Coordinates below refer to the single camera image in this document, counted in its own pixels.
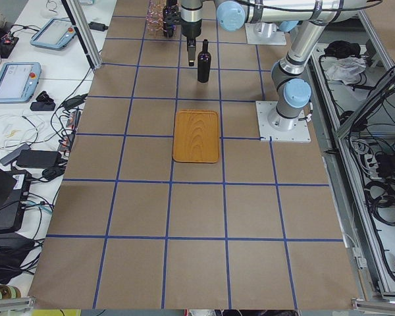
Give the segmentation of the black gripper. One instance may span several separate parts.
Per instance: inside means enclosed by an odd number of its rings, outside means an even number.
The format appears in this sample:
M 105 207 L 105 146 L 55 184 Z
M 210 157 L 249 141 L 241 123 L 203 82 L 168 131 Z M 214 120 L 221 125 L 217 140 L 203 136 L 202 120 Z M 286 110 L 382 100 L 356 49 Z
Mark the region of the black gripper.
M 188 66 L 194 66 L 196 61 L 196 38 L 201 35 L 201 20 L 197 22 L 181 20 L 181 30 L 187 41 Z

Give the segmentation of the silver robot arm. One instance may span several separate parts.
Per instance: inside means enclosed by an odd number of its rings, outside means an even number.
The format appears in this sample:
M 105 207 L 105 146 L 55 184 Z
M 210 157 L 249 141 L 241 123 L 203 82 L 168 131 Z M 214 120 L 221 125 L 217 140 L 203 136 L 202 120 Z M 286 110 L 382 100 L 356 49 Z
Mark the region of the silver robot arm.
M 353 17 L 381 1 L 214 1 L 221 27 L 235 32 L 244 24 L 301 21 L 291 48 L 280 61 L 283 71 L 301 74 L 326 25 Z
M 273 66 L 271 78 L 278 94 L 278 102 L 269 112 L 268 121 L 276 130 L 293 130 L 301 111 L 310 101 L 311 86 L 301 75 L 325 27 L 323 22 L 304 21 L 285 57 Z

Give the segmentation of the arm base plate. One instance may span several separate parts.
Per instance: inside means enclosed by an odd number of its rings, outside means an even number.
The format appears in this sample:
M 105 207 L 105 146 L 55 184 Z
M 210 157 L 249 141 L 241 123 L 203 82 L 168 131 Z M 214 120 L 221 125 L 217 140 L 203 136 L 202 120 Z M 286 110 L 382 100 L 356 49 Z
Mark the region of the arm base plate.
M 284 32 L 276 24 L 259 22 L 245 24 L 247 44 L 251 45 L 286 45 Z
M 255 106 L 261 142 L 304 144 L 311 141 L 303 109 L 296 118 L 284 118 L 277 113 L 276 101 L 256 101 Z

